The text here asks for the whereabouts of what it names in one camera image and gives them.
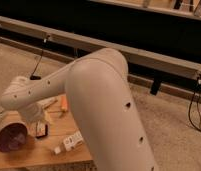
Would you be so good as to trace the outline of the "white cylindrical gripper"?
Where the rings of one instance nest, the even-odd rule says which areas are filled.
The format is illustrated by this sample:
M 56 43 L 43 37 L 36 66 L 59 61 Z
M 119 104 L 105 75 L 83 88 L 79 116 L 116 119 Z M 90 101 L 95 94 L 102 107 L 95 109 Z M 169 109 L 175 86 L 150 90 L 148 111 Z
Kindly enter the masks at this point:
M 34 123 L 44 119 L 44 110 L 38 103 L 33 103 L 19 110 L 21 118 L 26 123 Z

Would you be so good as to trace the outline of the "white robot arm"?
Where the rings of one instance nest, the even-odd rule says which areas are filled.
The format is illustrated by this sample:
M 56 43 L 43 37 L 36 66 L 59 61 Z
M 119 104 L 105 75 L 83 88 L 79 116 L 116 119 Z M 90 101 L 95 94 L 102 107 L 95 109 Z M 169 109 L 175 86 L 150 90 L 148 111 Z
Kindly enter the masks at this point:
M 14 78 L 0 104 L 33 123 L 44 118 L 40 100 L 64 94 L 98 171 L 159 171 L 127 75 L 125 57 L 103 48 L 38 81 Z

